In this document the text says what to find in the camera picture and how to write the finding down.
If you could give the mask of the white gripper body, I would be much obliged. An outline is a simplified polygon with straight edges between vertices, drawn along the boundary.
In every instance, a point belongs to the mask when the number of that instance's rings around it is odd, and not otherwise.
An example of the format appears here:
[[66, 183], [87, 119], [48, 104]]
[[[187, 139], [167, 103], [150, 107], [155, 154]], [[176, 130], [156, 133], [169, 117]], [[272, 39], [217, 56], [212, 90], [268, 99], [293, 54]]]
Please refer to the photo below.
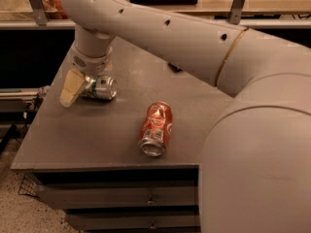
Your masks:
[[70, 48], [70, 61], [72, 65], [87, 76], [100, 75], [110, 61], [112, 48], [101, 57], [89, 57], [78, 51], [75, 45]]

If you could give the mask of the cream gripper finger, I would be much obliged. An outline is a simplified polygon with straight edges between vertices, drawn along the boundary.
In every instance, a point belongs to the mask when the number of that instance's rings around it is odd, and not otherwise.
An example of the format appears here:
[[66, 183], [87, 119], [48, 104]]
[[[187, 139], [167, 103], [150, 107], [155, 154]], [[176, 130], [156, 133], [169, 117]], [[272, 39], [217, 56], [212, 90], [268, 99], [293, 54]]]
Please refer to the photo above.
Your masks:
[[69, 108], [86, 88], [86, 76], [78, 69], [68, 71], [61, 94], [60, 103]]

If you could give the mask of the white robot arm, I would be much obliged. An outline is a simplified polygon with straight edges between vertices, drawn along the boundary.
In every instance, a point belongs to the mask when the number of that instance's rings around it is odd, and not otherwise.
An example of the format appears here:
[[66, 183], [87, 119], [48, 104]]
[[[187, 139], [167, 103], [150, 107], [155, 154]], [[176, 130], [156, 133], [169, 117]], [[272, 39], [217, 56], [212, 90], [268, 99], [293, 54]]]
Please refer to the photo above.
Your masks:
[[311, 233], [310, 50], [128, 0], [61, 0], [92, 38], [118, 36], [227, 97], [200, 151], [202, 233]]

